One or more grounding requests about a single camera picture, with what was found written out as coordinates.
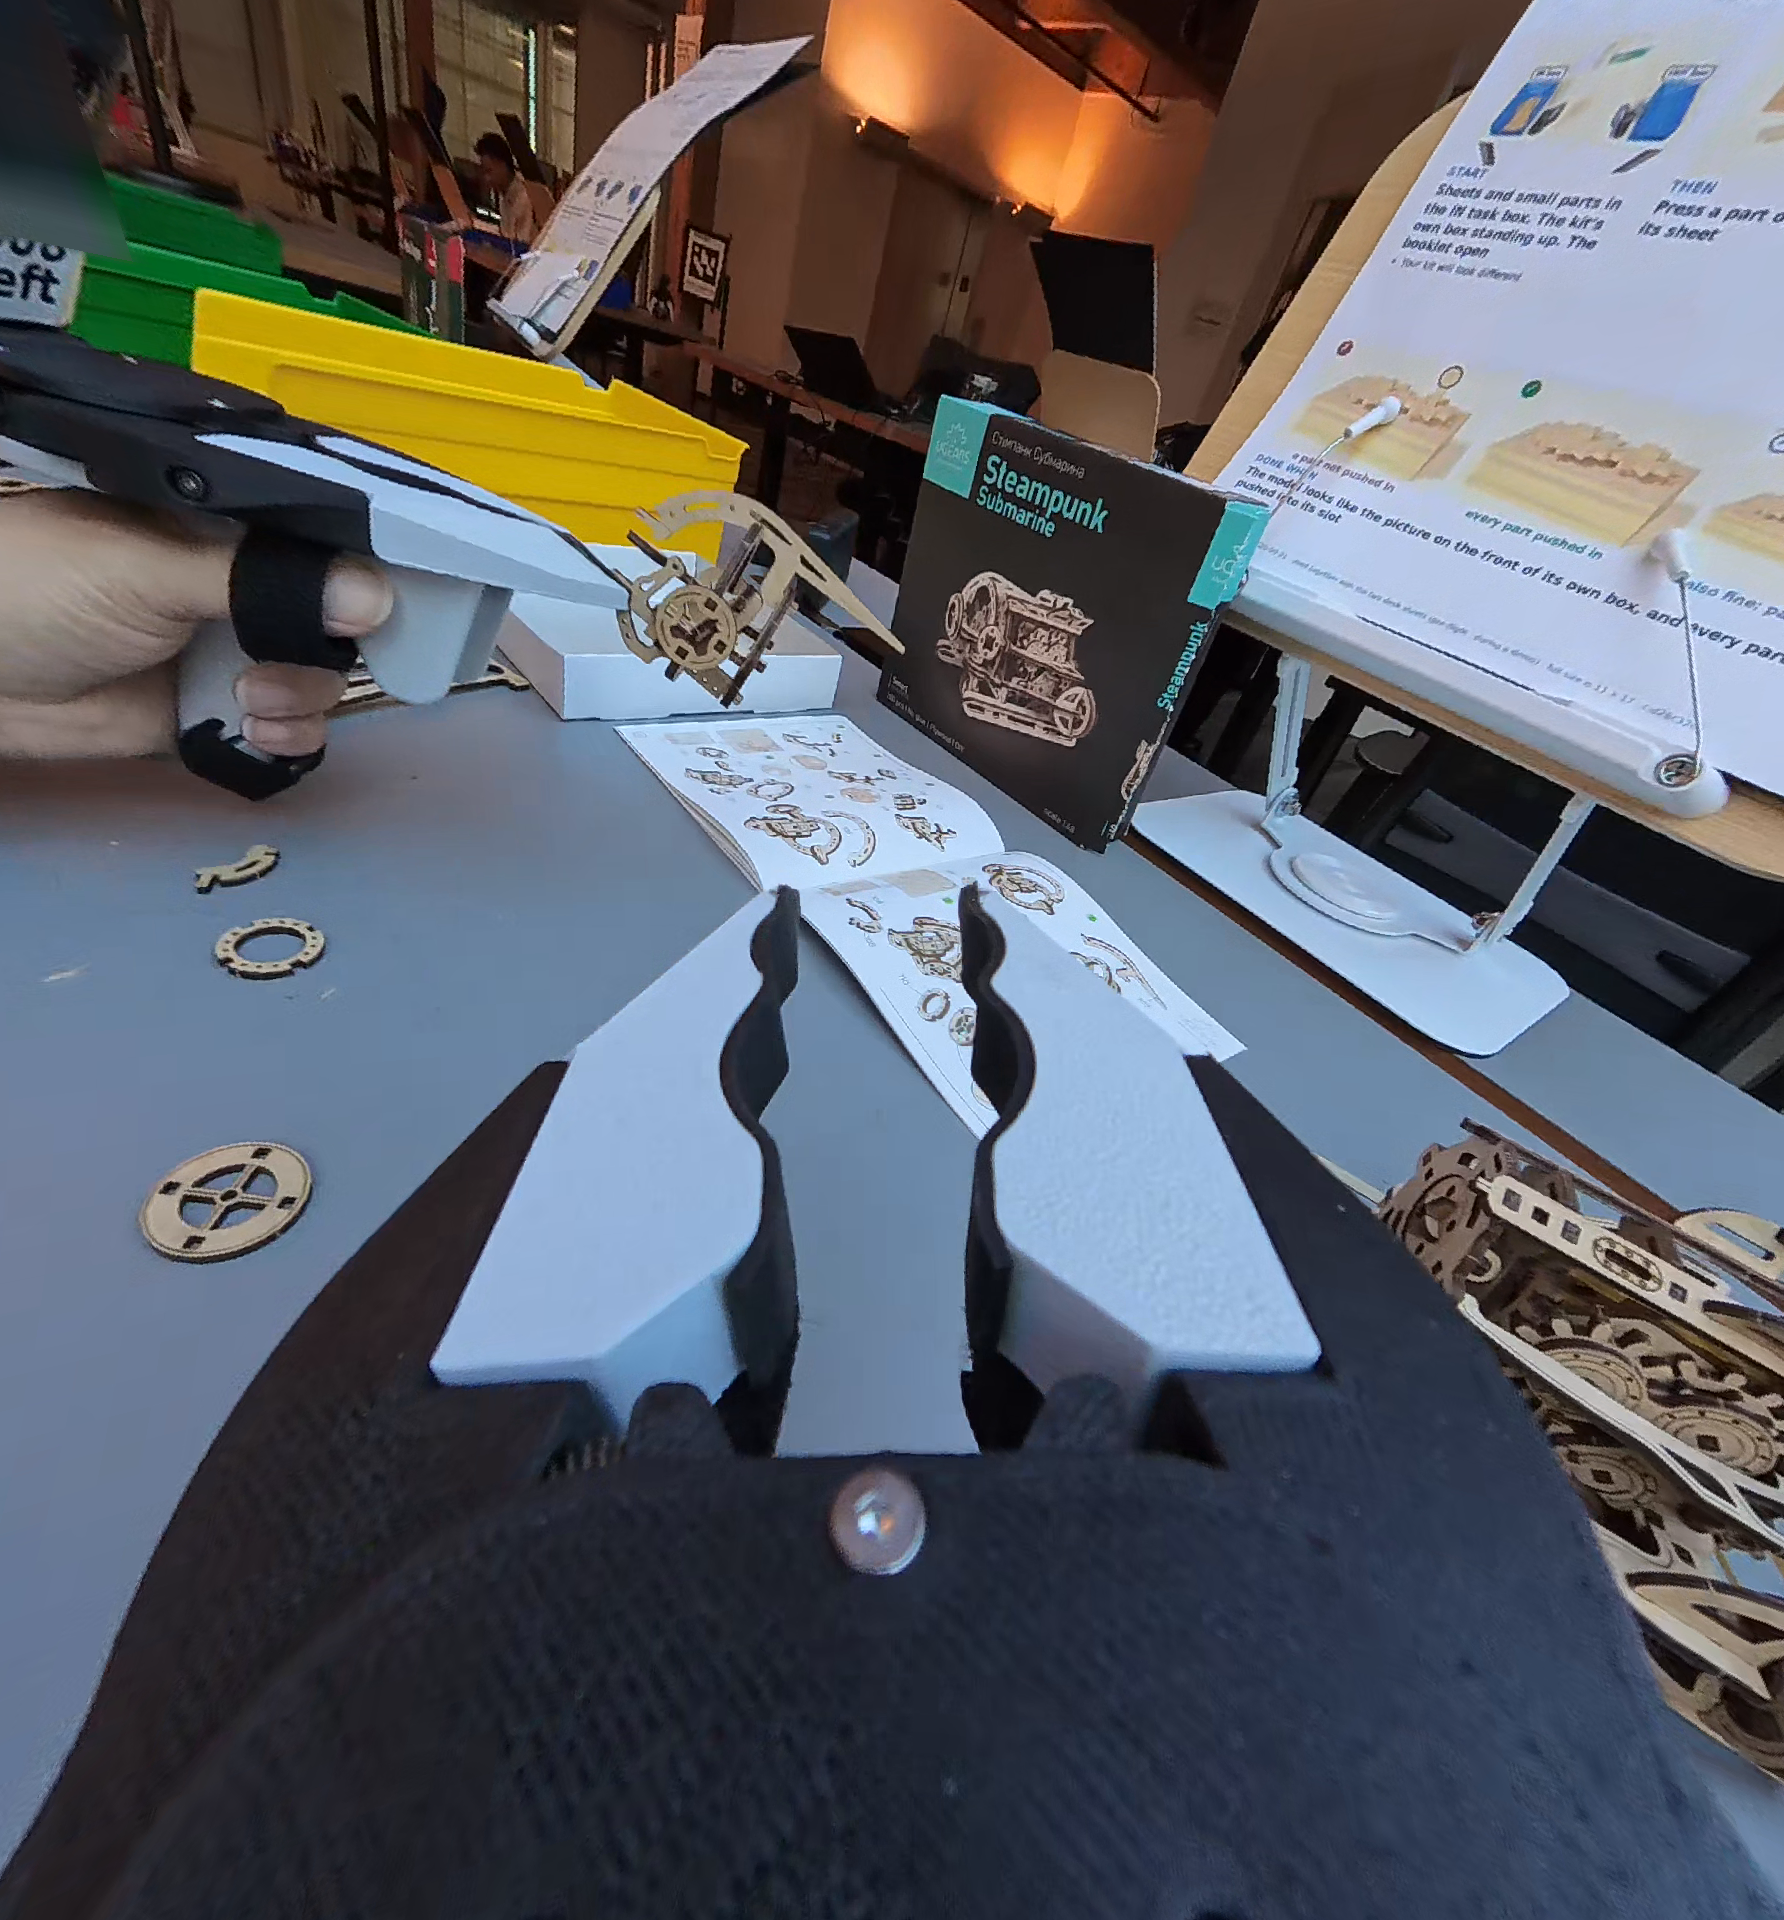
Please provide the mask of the white cardboard tray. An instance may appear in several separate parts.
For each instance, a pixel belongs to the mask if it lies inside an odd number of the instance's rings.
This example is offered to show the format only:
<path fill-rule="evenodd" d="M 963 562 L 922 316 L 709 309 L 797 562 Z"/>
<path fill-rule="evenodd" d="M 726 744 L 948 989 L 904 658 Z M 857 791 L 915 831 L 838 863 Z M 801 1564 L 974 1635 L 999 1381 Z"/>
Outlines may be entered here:
<path fill-rule="evenodd" d="M 577 552 L 568 559 L 571 599 L 515 591 L 496 635 L 509 663 L 564 720 L 641 723 L 714 711 L 690 678 L 668 680 L 622 641 L 615 616 L 626 596 Z M 740 707 L 758 715 L 830 711 L 839 650 L 795 613 L 779 627 L 764 668 L 744 687 Z"/>

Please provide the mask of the wooden submarine model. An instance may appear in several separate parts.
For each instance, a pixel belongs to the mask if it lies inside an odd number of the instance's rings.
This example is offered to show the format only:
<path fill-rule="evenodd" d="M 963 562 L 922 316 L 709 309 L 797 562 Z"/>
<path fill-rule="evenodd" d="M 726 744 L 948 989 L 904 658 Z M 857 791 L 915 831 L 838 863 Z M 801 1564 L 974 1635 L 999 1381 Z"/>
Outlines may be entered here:
<path fill-rule="evenodd" d="M 1784 1783 L 1784 1229 L 1643 1213 L 1476 1123 L 1380 1221 L 1528 1401 L 1666 1703 Z"/>

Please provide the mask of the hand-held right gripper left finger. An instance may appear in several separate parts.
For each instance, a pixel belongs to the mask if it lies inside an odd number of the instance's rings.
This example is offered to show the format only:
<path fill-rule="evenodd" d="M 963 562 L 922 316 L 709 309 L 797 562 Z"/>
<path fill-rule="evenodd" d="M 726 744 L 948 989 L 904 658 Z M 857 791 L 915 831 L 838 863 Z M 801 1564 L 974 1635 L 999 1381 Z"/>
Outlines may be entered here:
<path fill-rule="evenodd" d="M 748 903 L 592 1032 L 439 1336 L 447 1387 L 574 1381 L 613 1424 L 685 1382 L 775 1450 L 799 1332 L 779 1152 L 799 899 Z"/>

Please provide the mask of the round wooden wheel part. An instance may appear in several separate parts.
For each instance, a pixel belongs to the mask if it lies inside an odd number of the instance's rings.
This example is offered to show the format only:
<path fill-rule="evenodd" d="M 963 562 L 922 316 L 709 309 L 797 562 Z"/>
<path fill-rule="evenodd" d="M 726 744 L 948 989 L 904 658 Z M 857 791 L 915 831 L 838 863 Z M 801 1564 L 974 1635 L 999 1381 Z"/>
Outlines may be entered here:
<path fill-rule="evenodd" d="M 159 1177 L 137 1209 L 137 1230 L 158 1257 L 181 1265 L 243 1259 L 303 1214 L 310 1165 L 277 1143 L 232 1143 Z"/>

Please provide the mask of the green plastic bin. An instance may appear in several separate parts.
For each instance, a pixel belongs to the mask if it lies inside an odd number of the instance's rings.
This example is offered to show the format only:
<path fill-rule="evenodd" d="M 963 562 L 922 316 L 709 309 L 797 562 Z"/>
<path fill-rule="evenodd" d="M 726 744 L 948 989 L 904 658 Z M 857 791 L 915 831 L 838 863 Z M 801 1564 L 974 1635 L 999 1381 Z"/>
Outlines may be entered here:
<path fill-rule="evenodd" d="M 105 352 L 188 368 L 198 291 L 297 309 L 328 321 L 412 330 L 396 315 L 345 292 L 324 300 L 281 274 L 151 247 L 131 247 L 126 257 L 85 254 L 68 330 Z"/>
<path fill-rule="evenodd" d="M 108 170 L 105 191 L 129 247 L 183 254 L 256 277 L 283 274 L 280 235 L 229 204 Z"/>

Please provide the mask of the black teal kit box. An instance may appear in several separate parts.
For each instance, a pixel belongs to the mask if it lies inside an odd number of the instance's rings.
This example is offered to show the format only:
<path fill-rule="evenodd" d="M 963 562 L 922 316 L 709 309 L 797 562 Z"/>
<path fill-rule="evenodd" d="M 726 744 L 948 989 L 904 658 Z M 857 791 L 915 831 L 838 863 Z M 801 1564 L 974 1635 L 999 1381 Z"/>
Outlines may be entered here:
<path fill-rule="evenodd" d="M 1110 847 L 1270 509 L 936 405 L 877 699 L 1073 847 Z"/>

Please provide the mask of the black laptop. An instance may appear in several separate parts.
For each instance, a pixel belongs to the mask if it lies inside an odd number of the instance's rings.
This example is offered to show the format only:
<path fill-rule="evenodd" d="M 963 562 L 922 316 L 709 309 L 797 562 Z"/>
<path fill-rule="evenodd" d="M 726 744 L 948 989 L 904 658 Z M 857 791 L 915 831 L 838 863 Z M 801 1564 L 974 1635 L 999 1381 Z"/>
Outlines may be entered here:
<path fill-rule="evenodd" d="M 784 336 L 808 394 L 863 414 L 897 410 L 899 402 L 880 391 L 856 339 L 799 325 L 785 325 Z"/>

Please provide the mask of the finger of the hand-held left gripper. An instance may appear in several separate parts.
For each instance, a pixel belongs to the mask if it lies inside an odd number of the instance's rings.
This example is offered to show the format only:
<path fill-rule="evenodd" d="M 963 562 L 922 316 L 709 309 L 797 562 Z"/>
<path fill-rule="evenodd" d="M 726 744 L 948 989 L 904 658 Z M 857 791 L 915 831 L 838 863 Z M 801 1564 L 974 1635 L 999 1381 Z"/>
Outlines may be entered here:
<path fill-rule="evenodd" d="M 366 481 L 369 544 L 393 604 L 361 641 L 361 661 L 391 699 L 424 707 L 484 670 L 511 596 L 535 594 L 618 613 L 622 579 L 564 528 L 487 496 L 405 481 Z"/>
<path fill-rule="evenodd" d="M 627 594 L 627 580 L 555 523 L 383 447 L 339 435 L 308 435 L 303 444 L 243 435 L 200 435 L 198 443 L 364 495 L 366 550 L 380 565 L 571 599 L 569 556 L 579 554 Z"/>

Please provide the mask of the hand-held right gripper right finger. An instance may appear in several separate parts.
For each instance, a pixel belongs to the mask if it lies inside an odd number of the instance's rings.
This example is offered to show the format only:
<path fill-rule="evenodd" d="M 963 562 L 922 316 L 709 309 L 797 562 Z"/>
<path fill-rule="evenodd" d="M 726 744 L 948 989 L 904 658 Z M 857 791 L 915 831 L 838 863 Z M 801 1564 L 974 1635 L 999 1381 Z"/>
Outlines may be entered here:
<path fill-rule="evenodd" d="M 975 1147 L 962 1401 L 982 1450 L 1024 1442 L 1064 1381 L 1144 1419 L 1172 1374 L 1306 1374 L 1320 1343 L 1191 1069 L 1145 1013 L 1020 910 L 957 897 Z"/>

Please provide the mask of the person's left hand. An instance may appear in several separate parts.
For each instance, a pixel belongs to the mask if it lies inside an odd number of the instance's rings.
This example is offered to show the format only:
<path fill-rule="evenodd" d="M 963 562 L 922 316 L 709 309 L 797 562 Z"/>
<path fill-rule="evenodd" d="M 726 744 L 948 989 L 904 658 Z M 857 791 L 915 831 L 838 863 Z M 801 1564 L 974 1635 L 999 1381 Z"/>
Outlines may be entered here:
<path fill-rule="evenodd" d="M 167 757 L 176 661 L 243 528 L 94 493 L 0 496 L 0 760 Z"/>

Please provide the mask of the red green carton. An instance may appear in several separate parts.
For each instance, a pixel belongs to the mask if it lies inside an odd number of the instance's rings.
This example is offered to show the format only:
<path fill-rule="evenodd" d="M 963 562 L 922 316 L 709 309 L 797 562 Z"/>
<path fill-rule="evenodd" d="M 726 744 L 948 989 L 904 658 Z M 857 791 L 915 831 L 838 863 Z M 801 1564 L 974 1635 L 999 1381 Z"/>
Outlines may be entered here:
<path fill-rule="evenodd" d="M 463 345 L 463 238 L 456 222 L 427 220 L 424 213 L 424 207 L 393 211 L 404 318 L 429 339 Z"/>

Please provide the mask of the yellow plastic bin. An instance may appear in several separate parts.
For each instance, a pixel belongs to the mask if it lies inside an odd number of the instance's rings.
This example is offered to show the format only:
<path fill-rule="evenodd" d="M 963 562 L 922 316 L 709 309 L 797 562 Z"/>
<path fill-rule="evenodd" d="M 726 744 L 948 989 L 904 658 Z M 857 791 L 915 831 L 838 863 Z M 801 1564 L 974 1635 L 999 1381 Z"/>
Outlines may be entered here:
<path fill-rule="evenodd" d="M 421 334 L 198 291 L 189 366 L 348 439 L 389 449 L 623 547 L 639 512 L 731 493 L 733 435 L 626 383 Z"/>

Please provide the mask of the illustrated instruction booklet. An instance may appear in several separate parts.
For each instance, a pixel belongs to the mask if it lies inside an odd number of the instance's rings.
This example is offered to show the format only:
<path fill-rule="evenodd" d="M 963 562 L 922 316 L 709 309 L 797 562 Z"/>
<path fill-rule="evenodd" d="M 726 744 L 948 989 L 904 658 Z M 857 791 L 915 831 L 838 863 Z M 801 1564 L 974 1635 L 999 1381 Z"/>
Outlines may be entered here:
<path fill-rule="evenodd" d="M 957 903 L 969 884 L 1020 910 L 1181 1054 L 1225 1062 L 1241 1053 L 1075 878 L 1040 854 L 1004 848 L 975 801 L 847 719 L 615 732 L 754 888 L 799 895 L 801 920 L 975 1136 L 994 1109 L 975 1091 L 975 1006 L 960 980 Z"/>

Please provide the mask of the wooden arc gear assembly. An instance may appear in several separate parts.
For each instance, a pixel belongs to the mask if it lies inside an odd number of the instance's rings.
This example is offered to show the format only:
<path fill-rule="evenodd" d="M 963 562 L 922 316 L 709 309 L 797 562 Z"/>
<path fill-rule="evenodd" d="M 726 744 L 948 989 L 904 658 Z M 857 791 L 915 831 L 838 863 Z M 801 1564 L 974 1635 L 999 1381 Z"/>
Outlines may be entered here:
<path fill-rule="evenodd" d="M 631 528 L 626 538 L 656 567 L 626 580 L 618 635 L 639 661 L 661 667 L 665 680 L 690 678 L 717 707 L 735 709 L 745 682 L 766 670 L 799 586 L 830 601 L 891 654 L 904 653 L 904 642 L 832 565 L 760 500 L 724 490 L 680 493 L 641 509 L 638 519 L 645 530 Z M 680 535 L 709 524 L 731 536 L 717 561 L 693 577 Z"/>

